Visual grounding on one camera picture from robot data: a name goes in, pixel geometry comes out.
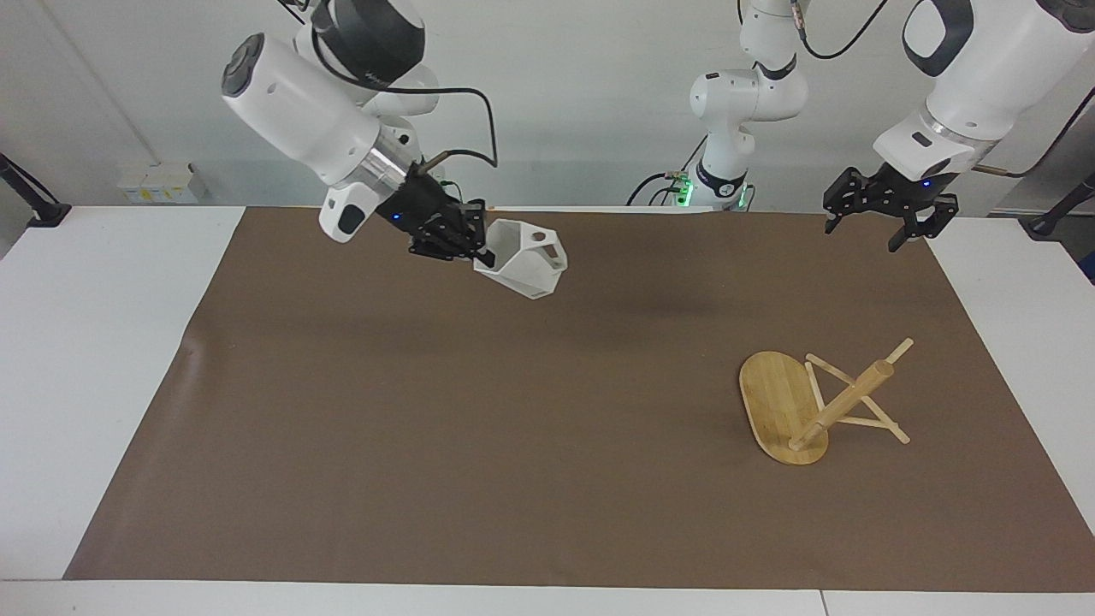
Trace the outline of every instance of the brown leather table cover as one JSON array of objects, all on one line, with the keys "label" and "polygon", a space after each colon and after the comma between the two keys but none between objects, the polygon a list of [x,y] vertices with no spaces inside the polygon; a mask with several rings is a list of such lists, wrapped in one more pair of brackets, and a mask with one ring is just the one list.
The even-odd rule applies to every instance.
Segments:
[{"label": "brown leather table cover", "polygon": [[[249,209],[67,578],[1095,591],[1087,525],[929,247],[886,252],[895,220],[508,217],[560,231],[554,295],[379,219],[339,245]],[[857,373],[906,337],[875,399],[911,445],[761,453],[749,356]]]}]

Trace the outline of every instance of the table surface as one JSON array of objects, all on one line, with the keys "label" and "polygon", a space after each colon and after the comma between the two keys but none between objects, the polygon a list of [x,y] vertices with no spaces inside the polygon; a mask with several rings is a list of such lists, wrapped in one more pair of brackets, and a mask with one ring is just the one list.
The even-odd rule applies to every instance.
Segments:
[{"label": "table surface", "polygon": [[[59,582],[242,212],[78,208],[0,260],[0,580],[20,580],[0,612],[1095,614],[1092,594]],[[1013,220],[956,219],[931,247],[1095,528],[1095,288]]]}]

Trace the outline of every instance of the wooden base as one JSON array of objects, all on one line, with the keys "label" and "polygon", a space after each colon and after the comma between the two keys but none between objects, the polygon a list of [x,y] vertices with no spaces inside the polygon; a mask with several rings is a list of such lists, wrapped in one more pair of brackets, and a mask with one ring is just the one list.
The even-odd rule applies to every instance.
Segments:
[{"label": "wooden base", "polygon": [[765,351],[746,361],[739,382],[749,425],[765,454],[795,466],[821,460],[829,450],[828,434],[800,452],[789,446],[820,412],[806,367],[783,353]]}]

